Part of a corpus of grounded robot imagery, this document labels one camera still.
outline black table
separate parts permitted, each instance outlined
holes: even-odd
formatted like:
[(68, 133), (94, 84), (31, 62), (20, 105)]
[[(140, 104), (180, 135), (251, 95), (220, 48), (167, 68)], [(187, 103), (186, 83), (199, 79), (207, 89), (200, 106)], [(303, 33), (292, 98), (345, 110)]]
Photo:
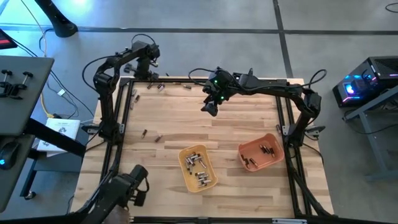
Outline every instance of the black table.
[[(0, 212), (5, 210), (28, 156), (33, 159), (38, 158), (39, 153), (31, 149), (35, 137), (84, 157), (86, 151), (84, 145), (30, 118), (53, 63), (52, 58), (0, 56), (0, 70), (12, 72), (7, 78), (10, 84), (22, 83), (25, 79), (24, 72), (33, 74), (33, 77), (26, 82), (27, 88), (19, 91), (18, 96), (22, 98), (21, 100), (10, 97), (0, 98), (0, 147), (13, 139), (21, 143), (15, 166), (10, 170), (0, 170), (0, 180), (12, 180), (3, 181), (0, 185), (0, 192), (4, 194), (0, 197)], [(21, 196), (27, 196), (32, 182), (30, 178), (25, 183)]]

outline computer tower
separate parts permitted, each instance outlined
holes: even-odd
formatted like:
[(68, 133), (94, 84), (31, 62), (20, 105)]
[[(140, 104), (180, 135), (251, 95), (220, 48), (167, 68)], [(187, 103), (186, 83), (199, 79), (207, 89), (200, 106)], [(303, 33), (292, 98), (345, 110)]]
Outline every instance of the computer tower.
[(398, 56), (369, 57), (334, 88), (339, 107), (361, 106), (398, 84)]

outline computer mouse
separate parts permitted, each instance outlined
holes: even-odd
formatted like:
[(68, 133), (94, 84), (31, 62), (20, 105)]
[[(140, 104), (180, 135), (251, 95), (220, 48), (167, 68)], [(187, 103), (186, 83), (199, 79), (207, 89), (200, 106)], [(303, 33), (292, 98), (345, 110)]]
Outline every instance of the computer mouse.
[(9, 142), (0, 149), (0, 169), (11, 169), (17, 161), (19, 143)]

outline yellow cable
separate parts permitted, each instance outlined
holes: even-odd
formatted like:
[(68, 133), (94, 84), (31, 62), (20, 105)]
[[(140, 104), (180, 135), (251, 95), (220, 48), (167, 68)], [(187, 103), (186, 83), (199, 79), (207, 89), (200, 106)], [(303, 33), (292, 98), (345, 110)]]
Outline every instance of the yellow cable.
[[(33, 19), (36, 21), (37, 25), (39, 26), (40, 31), (42, 32), (42, 37), (43, 37), (43, 39), (44, 39), (44, 51), (43, 51), (43, 50), (42, 50), (42, 51), (43, 51), (43, 53), (44, 53), (44, 57), (47, 57), (47, 39), (45, 38), (45, 34), (44, 34), (44, 31), (43, 31), (43, 28), (42, 28), (42, 26), (40, 26), (40, 24), (39, 24), (39, 22), (37, 21), (36, 17), (33, 15), (33, 13), (32, 13), (32, 12), (30, 11), (30, 9), (27, 7), (27, 5), (25, 4), (25, 2), (24, 2), (23, 0), (21, 0), (21, 2), (22, 2), (23, 5), (25, 6), (25, 8), (29, 11), (29, 13), (31, 14), (31, 16), (33, 17)], [(44, 113), (47, 115), (47, 117), (48, 117), (48, 118), (54, 118), (54, 115), (50, 114), (50, 113), (47, 111), (47, 109), (45, 108), (43, 92), (41, 92), (41, 94), (40, 94), (40, 102), (41, 102), (41, 104), (42, 104), (42, 108), (43, 108), (43, 110), (44, 110)]]
[(47, 109), (44, 106), (44, 97), (43, 97), (43, 92), (40, 94), (40, 102), (42, 104), (42, 108), (44, 110), (44, 113), (47, 115), (48, 118), (54, 118), (54, 115), (50, 114)]

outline blue led light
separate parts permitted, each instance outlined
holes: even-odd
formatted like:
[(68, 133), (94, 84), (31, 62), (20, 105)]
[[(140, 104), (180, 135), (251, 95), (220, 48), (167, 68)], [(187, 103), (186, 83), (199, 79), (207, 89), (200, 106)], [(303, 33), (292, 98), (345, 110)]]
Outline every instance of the blue led light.
[(354, 90), (351, 84), (347, 84), (345, 87), (348, 94), (354, 94)]

